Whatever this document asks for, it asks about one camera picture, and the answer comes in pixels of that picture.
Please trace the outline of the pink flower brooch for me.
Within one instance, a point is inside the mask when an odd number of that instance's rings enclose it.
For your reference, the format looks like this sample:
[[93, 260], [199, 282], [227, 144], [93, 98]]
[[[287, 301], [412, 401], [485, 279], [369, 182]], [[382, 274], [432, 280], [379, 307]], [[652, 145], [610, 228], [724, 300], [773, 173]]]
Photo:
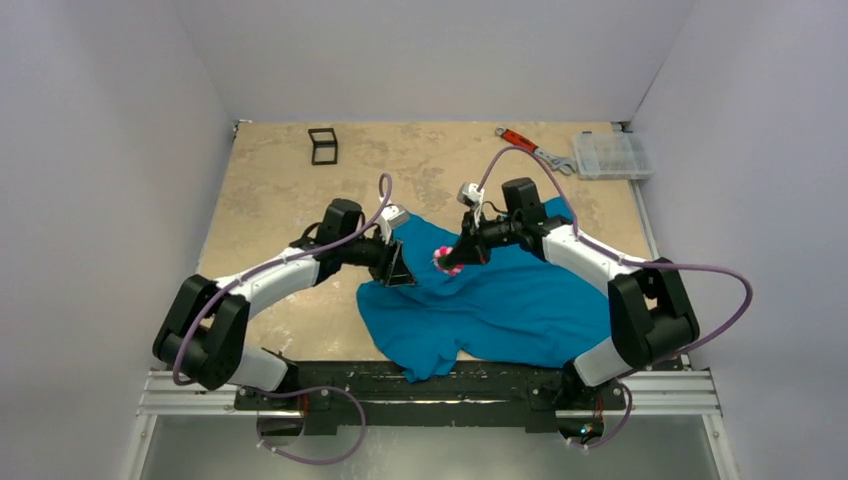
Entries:
[[433, 253], [433, 264], [440, 272], [449, 276], [456, 276], [464, 269], [464, 265], [453, 260], [452, 253], [453, 248], [450, 246], [437, 248]]

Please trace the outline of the blue t-shirt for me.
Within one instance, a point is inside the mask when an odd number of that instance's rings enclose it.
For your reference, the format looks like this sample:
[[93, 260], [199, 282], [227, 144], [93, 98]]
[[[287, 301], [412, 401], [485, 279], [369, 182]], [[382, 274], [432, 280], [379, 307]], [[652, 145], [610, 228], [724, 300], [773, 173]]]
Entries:
[[457, 234], [414, 215], [395, 236], [415, 284], [364, 283], [356, 300], [374, 344], [411, 383], [447, 375], [460, 352], [558, 368], [610, 334], [602, 293], [517, 245], [496, 248], [488, 264], [450, 276], [432, 260]]

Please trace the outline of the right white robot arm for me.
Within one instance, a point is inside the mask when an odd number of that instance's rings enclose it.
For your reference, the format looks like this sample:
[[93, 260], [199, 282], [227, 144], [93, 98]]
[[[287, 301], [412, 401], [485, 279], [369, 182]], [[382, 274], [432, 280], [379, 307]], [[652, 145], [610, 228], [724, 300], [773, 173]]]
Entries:
[[517, 245], [604, 295], [610, 334], [564, 364], [561, 392], [569, 404], [588, 405], [602, 385], [698, 339], [698, 321], [672, 262], [647, 262], [596, 242], [574, 220], [549, 214], [529, 178], [505, 182], [502, 193], [506, 212], [488, 219], [482, 213], [483, 187], [463, 184], [458, 200], [468, 210], [459, 239], [436, 254], [434, 261], [443, 271], [454, 272], [461, 266], [488, 263], [494, 248]]

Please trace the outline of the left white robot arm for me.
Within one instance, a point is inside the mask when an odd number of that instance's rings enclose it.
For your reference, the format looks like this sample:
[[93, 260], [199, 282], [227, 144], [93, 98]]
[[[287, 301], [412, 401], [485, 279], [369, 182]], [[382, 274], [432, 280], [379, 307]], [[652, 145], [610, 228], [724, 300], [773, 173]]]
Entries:
[[154, 357], [171, 366], [179, 385], [196, 383], [208, 390], [244, 386], [259, 390], [272, 408], [289, 407], [297, 399], [299, 369], [280, 354], [247, 346], [249, 322], [345, 265], [367, 269], [381, 286], [415, 284], [403, 243], [393, 233], [409, 218], [404, 207], [384, 201], [381, 211], [367, 220], [357, 202], [337, 198], [321, 221], [276, 257], [217, 279], [188, 277], [153, 341]]

